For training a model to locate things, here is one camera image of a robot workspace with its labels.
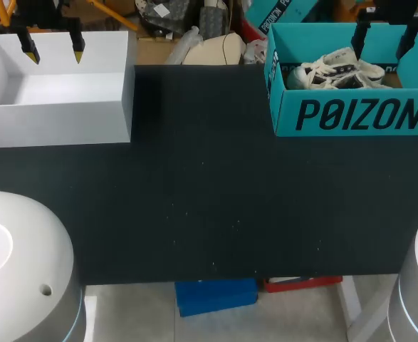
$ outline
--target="teal box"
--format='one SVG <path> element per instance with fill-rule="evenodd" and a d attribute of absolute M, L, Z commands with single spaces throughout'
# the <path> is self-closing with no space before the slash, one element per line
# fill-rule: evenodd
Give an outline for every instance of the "teal box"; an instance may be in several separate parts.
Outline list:
<path fill-rule="evenodd" d="M 402 88 L 287 90 L 282 68 L 316 61 L 351 46 L 356 24 L 273 24 L 266 78 L 273 129 L 279 137 L 418 135 L 418 37 L 398 63 L 406 26 L 372 24 L 361 59 L 397 72 Z"/>
<path fill-rule="evenodd" d="M 272 23 L 300 23 L 317 0 L 254 0 L 245 14 L 247 20 L 267 34 Z"/>

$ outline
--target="sneaker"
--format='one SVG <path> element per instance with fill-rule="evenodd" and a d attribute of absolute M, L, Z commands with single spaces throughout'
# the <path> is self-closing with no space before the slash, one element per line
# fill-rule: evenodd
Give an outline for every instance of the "sneaker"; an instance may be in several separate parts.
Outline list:
<path fill-rule="evenodd" d="M 302 63 L 288 76 L 288 89 L 321 89 L 334 80 L 360 71 L 372 82 L 381 84 L 385 71 L 376 65 L 357 60 L 352 48 L 341 48 L 313 63 Z"/>
<path fill-rule="evenodd" d="M 362 71 L 343 76 L 333 81 L 330 87 L 336 89 L 390 89 L 387 85 L 372 81 Z"/>

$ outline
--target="white box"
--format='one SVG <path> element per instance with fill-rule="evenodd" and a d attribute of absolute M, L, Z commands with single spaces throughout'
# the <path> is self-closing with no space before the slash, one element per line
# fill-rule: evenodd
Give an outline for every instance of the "white box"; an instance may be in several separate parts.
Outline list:
<path fill-rule="evenodd" d="M 31 38 L 38 65 L 0 35 L 0 147 L 130 142 L 135 34 L 83 32 L 80 64 L 69 33 Z"/>

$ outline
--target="black tabletop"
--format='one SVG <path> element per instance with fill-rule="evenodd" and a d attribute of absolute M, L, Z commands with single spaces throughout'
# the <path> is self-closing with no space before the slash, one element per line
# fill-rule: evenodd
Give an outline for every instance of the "black tabletop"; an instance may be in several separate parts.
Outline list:
<path fill-rule="evenodd" d="M 277 138 L 258 66 L 137 67 L 131 144 L 0 149 L 85 284 L 398 272 L 418 137 Z"/>

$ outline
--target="red tray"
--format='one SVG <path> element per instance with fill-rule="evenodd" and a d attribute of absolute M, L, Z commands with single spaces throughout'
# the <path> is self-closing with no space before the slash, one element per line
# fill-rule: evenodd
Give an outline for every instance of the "red tray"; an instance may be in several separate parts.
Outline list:
<path fill-rule="evenodd" d="M 264 280 L 264 288 L 267 292 L 282 292 L 309 289 L 312 287 L 327 286 L 331 284 L 341 283 L 342 276 L 320 276 L 318 278 L 312 278 L 304 281 L 284 281 L 280 283 L 269 283 L 268 280 Z"/>

